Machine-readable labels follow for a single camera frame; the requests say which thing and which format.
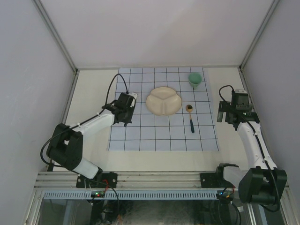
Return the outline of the gold spoon green handle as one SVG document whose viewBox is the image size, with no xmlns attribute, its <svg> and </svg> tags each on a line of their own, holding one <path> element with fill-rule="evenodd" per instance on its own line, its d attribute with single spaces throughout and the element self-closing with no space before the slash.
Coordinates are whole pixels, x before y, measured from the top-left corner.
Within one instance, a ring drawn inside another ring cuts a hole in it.
<svg viewBox="0 0 300 225">
<path fill-rule="evenodd" d="M 195 128 L 194 128 L 194 124 L 193 124 L 193 120 L 192 120 L 192 111 L 193 111 L 192 105 L 186 105 L 186 111 L 189 114 L 191 132 L 192 132 L 192 134 L 194 134 L 195 133 Z"/>
</svg>

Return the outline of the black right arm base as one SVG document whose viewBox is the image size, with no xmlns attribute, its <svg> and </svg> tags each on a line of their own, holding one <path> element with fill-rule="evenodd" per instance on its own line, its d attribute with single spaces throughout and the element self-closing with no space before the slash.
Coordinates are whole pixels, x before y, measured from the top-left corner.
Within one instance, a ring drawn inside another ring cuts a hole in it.
<svg viewBox="0 0 300 225">
<path fill-rule="evenodd" d="M 202 188 L 232 188 L 234 185 L 226 181 L 222 175 L 215 172 L 205 172 L 200 174 Z"/>
</svg>

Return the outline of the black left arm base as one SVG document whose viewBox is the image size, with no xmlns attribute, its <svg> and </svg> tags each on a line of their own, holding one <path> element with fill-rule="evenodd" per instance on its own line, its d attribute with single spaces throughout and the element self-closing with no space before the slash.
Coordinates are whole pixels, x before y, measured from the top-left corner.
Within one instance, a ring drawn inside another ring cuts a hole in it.
<svg viewBox="0 0 300 225">
<path fill-rule="evenodd" d="M 76 181 L 77 188 L 105 188 L 117 187 L 118 174 L 115 172 L 103 172 L 97 174 L 95 178 L 89 179 L 79 174 Z"/>
</svg>

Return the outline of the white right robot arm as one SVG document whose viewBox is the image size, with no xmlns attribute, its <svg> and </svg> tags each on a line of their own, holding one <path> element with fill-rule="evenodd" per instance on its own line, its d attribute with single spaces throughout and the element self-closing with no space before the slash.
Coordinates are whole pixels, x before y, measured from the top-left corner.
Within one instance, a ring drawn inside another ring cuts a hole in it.
<svg viewBox="0 0 300 225">
<path fill-rule="evenodd" d="M 222 164 L 223 170 L 215 175 L 221 187 L 232 184 L 238 188 L 243 203 L 255 203 L 269 209 L 280 208 L 280 199 L 287 183 L 285 170 L 278 169 L 264 142 L 260 120 L 245 90 L 232 89 L 232 98 L 219 102 L 217 121 L 233 126 L 246 151 L 249 170 L 242 171 L 238 165 Z"/>
</svg>

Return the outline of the cream divided plate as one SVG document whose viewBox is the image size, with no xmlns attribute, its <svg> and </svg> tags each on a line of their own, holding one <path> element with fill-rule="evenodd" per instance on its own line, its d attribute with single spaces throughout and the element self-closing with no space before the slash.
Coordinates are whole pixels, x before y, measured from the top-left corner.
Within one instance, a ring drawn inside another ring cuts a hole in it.
<svg viewBox="0 0 300 225">
<path fill-rule="evenodd" d="M 169 87 L 155 88 L 146 98 L 147 109 L 156 116 L 173 115 L 179 111 L 181 105 L 181 97 Z"/>
</svg>

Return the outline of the white black-grid tablecloth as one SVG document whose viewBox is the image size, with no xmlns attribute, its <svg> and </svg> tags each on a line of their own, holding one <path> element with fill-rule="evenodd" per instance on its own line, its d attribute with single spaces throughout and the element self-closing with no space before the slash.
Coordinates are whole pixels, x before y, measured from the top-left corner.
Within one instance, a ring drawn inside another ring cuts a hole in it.
<svg viewBox="0 0 300 225">
<path fill-rule="evenodd" d="M 138 94 L 132 123 L 112 126 L 109 151 L 218 151 L 218 138 L 208 76 L 202 67 L 119 68 L 115 96 L 125 91 Z M 202 82 L 193 89 L 188 76 L 200 73 Z M 146 107 L 146 98 L 158 87 L 174 89 L 182 99 L 178 112 L 156 116 Z M 190 128 L 186 105 L 192 105 L 195 133 Z"/>
</svg>

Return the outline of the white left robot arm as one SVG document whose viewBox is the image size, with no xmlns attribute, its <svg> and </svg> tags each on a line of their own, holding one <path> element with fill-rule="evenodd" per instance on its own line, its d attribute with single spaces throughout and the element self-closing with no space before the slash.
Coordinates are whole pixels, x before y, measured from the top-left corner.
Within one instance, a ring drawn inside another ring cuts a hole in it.
<svg viewBox="0 0 300 225">
<path fill-rule="evenodd" d="M 92 187 L 99 187 L 103 170 L 83 157 L 84 140 L 116 123 L 124 126 L 131 123 L 137 97 L 137 93 L 122 92 L 118 99 L 105 104 L 101 112 L 86 121 L 73 126 L 57 125 L 46 143 L 46 155 L 63 168 L 84 176 Z"/>
</svg>

